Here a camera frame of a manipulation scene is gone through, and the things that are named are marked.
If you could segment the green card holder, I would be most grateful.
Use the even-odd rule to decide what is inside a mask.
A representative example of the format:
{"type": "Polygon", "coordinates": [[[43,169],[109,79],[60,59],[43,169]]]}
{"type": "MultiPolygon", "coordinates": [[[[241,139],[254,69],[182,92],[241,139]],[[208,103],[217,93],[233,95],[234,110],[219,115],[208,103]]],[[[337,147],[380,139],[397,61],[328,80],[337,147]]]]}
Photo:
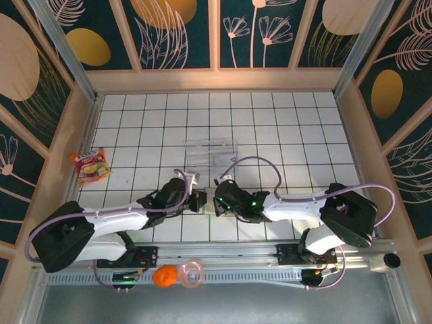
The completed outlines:
{"type": "MultiPolygon", "coordinates": [[[[215,216],[215,204],[213,203],[213,197],[215,196],[214,188],[204,188],[204,191],[207,193],[207,201],[206,201],[206,212],[203,213],[205,215],[214,215],[215,216]]],[[[220,206],[223,206],[225,209],[225,215],[222,217],[233,217],[234,213],[225,206],[220,200],[220,206]]]]}

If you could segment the white VIP card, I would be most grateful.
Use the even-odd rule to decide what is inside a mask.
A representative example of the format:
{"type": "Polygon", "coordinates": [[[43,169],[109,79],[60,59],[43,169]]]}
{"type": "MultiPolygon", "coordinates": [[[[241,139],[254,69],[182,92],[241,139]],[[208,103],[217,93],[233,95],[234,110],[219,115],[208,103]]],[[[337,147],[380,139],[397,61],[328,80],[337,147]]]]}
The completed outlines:
{"type": "Polygon", "coordinates": [[[238,160],[235,153],[218,153],[212,156],[213,167],[228,168],[230,165],[238,160]]]}

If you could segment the clear plastic organizer box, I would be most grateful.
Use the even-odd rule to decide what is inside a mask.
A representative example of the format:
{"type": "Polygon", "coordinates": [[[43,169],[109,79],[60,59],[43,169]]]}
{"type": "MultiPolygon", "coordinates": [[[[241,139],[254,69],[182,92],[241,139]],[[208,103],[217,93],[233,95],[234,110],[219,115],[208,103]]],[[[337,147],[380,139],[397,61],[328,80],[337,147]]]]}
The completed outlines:
{"type": "Polygon", "coordinates": [[[235,153],[238,156],[238,142],[231,138],[196,140],[187,142],[185,151],[188,172],[195,171],[202,177],[215,178],[227,168],[213,167],[212,156],[218,153],[235,153]]]}

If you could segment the pink translucent cup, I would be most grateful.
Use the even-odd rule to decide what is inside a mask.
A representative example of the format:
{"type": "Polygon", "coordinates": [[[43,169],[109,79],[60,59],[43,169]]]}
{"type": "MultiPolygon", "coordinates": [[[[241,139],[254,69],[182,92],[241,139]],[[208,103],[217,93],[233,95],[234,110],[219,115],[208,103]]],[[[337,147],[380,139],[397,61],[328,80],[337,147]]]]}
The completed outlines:
{"type": "Polygon", "coordinates": [[[178,281],[185,288],[198,287],[205,277],[205,270],[198,261],[187,261],[178,269],[178,281]]]}

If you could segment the orange ball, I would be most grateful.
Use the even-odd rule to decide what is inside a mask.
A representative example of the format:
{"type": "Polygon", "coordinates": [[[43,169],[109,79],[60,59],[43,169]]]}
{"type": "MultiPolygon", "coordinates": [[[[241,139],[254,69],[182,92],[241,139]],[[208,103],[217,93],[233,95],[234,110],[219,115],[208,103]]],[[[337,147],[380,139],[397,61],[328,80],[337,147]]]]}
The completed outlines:
{"type": "Polygon", "coordinates": [[[153,282],[159,288],[168,288],[178,279],[178,269],[173,265],[158,268],[153,275],[153,282]]]}

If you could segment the red orange snack packet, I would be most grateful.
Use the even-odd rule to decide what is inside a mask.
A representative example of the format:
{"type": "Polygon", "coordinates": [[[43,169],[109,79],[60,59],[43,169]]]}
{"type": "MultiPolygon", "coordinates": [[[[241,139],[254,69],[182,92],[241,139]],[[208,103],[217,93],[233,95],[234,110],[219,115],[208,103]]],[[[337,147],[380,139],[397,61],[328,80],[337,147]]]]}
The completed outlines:
{"type": "Polygon", "coordinates": [[[72,154],[70,161],[75,167],[77,182],[81,188],[111,175],[104,148],[92,149],[85,154],[72,154]]]}

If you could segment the black controller board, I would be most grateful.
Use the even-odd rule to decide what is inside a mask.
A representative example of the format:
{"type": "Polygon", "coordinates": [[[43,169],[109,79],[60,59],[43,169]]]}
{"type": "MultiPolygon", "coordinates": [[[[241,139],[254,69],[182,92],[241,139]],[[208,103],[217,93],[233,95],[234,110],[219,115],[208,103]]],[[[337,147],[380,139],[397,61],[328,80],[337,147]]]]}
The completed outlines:
{"type": "Polygon", "coordinates": [[[142,273],[139,271],[125,273],[115,272],[112,276],[112,286],[117,293],[128,293],[136,283],[140,281],[141,276],[142,273]]]}
{"type": "Polygon", "coordinates": [[[323,285],[323,282],[326,277],[334,273],[335,271],[332,271],[331,269],[303,269],[301,271],[300,283],[306,290],[318,291],[332,288],[339,283],[340,278],[327,285],[323,285]]]}

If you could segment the white fixture with black hole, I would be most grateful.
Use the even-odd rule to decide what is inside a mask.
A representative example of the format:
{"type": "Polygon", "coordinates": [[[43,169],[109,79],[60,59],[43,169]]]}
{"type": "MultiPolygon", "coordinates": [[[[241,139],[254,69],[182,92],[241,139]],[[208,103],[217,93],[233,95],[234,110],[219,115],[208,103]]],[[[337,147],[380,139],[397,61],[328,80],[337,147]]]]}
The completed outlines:
{"type": "Polygon", "coordinates": [[[392,269],[397,269],[400,265],[400,257],[392,252],[378,254],[372,256],[369,259],[370,270],[378,273],[384,273],[392,269]]]}

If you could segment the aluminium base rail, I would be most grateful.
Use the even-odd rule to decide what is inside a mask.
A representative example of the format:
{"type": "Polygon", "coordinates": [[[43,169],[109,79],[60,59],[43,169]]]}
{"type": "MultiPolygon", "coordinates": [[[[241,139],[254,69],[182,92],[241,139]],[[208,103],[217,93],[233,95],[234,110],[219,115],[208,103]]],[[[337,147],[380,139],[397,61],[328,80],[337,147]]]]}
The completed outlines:
{"type": "MultiPolygon", "coordinates": [[[[298,244],[297,240],[286,241],[235,241],[235,242],[165,242],[144,243],[138,246],[157,246],[157,266],[179,265],[187,260],[198,261],[208,269],[252,269],[263,267],[312,268],[324,265],[278,265],[273,256],[277,244],[298,244]]],[[[396,252],[391,240],[373,240],[372,246],[358,248],[347,244],[335,247],[337,261],[346,256],[347,267],[367,267],[369,259],[378,254],[396,252]]]]}

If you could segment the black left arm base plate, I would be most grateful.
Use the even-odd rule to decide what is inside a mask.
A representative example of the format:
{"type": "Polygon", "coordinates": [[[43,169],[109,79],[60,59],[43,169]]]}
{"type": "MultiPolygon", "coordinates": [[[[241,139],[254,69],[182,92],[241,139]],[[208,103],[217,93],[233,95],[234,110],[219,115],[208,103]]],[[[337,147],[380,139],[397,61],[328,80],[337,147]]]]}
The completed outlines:
{"type": "Polygon", "coordinates": [[[100,259],[97,267],[101,269],[126,269],[126,268],[155,268],[157,266],[158,247],[157,246],[138,246],[135,251],[127,252],[116,261],[100,259]]]}

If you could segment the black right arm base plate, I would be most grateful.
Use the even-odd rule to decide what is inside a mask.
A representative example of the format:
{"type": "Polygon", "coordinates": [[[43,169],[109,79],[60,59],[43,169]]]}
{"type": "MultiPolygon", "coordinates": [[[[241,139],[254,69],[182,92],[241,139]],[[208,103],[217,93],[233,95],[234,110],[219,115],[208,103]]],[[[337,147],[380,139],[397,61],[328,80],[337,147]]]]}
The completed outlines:
{"type": "Polygon", "coordinates": [[[330,249],[324,254],[315,254],[299,244],[277,244],[276,253],[273,255],[278,265],[327,265],[337,264],[338,259],[335,249],[330,249]]]}

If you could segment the aluminium corner post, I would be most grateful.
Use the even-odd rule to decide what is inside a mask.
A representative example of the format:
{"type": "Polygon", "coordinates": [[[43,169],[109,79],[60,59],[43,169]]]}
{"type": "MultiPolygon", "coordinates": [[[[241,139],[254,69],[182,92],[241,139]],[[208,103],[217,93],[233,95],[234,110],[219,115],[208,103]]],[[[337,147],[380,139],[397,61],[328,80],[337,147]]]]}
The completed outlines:
{"type": "Polygon", "coordinates": [[[362,31],[359,33],[347,59],[342,67],[338,79],[333,88],[333,95],[336,103],[340,102],[347,86],[353,78],[355,71],[360,65],[363,57],[371,47],[376,35],[379,33],[382,24],[387,19],[395,0],[378,0],[373,7],[371,14],[365,22],[362,31]]]}
{"type": "Polygon", "coordinates": [[[63,27],[73,26],[85,12],[84,0],[26,0],[55,45],[87,99],[96,101],[95,90],[67,40],[63,27]]]}

